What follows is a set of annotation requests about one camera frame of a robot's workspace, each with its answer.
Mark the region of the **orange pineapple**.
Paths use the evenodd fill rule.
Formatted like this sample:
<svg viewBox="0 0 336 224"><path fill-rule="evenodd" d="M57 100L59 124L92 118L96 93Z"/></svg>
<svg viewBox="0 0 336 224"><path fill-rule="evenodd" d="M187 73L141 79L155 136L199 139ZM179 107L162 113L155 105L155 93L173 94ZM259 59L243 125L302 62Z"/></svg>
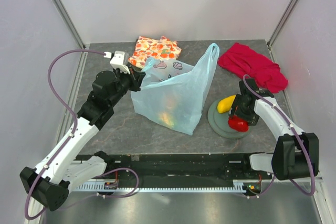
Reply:
<svg viewBox="0 0 336 224"><path fill-rule="evenodd" d="M179 97L175 97L172 95L165 97L163 101L164 101L164 107L170 111L175 110L180 103Z"/></svg>

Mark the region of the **light blue plastic bag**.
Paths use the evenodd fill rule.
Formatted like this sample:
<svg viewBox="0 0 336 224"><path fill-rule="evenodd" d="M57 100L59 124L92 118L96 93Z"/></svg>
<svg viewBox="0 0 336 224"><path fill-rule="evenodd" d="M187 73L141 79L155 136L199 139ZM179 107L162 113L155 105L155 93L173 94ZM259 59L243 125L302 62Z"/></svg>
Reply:
<svg viewBox="0 0 336 224"><path fill-rule="evenodd" d="M171 113L176 118L172 130L192 135L202 116L218 58L219 46L216 43L208 46L195 66L176 59L149 58L142 70L146 75L141 90L131 93L135 113L159 125L162 124L158 114ZM164 107L163 99L169 95L180 99L173 111Z"/></svg>

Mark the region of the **green orange mango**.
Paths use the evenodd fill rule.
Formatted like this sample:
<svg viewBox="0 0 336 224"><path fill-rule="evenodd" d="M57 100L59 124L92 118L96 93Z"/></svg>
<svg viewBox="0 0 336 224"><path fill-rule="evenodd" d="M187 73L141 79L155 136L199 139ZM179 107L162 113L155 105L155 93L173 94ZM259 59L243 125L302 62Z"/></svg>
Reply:
<svg viewBox="0 0 336 224"><path fill-rule="evenodd" d="M168 112L160 112L158 114L159 120L163 126L173 129L176 125L176 118Z"/></svg>

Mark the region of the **red bell pepper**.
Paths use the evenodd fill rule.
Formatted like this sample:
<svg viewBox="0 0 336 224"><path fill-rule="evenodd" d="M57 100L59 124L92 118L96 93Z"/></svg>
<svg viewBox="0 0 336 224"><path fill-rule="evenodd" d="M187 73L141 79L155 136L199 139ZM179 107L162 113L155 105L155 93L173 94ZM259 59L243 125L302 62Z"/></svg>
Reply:
<svg viewBox="0 0 336 224"><path fill-rule="evenodd" d="M247 132L249 130L248 123L236 115L228 118L228 125L231 129L238 132Z"/></svg>

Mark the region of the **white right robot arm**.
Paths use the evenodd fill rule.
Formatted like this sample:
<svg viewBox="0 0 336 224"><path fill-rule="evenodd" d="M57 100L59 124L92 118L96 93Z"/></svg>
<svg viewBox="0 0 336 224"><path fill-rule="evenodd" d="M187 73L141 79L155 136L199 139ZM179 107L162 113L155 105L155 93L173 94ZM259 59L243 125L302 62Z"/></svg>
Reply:
<svg viewBox="0 0 336 224"><path fill-rule="evenodd" d="M273 153L250 154L240 166L241 174L248 179L259 171L273 173L279 180L316 177L319 172L316 134L298 127L280 108L274 95L259 88L253 78L244 78L239 88L228 114L228 126L246 132L262 119L276 140Z"/></svg>

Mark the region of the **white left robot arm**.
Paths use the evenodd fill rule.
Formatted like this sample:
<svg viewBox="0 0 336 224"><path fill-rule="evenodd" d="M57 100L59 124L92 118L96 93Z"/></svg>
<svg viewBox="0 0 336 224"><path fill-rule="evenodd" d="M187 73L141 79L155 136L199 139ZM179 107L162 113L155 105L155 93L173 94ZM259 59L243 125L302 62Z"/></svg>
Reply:
<svg viewBox="0 0 336 224"><path fill-rule="evenodd" d="M24 188L35 200L50 211L59 209L68 195L86 181L102 176L111 178L115 165L104 152L98 152L86 162L70 167L82 148L109 121L114 106L128 92L137 92L144 72L129 68L102 71L96 75L92 91L79 112L73 125L55 148L35 168L25 167L20 178Z"/></svg>

